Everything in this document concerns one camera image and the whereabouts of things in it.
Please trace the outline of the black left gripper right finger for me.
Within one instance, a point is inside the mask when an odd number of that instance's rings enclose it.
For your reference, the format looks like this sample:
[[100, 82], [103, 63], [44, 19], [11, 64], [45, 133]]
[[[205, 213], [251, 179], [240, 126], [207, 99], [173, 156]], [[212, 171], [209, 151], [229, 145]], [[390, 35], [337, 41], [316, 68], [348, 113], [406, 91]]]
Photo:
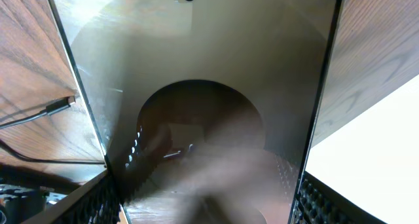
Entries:
[[290, 224], [384, 224], [305, 172], [295, 195]]

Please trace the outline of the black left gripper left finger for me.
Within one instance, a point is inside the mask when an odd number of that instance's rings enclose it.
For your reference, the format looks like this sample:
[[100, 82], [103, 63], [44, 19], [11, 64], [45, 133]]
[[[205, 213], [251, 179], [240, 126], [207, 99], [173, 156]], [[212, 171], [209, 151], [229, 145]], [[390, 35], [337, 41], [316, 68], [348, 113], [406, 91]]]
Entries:
[[120, 222], [120, 197], [113, 177], [106, 171], [23, 224], [79, 224]]

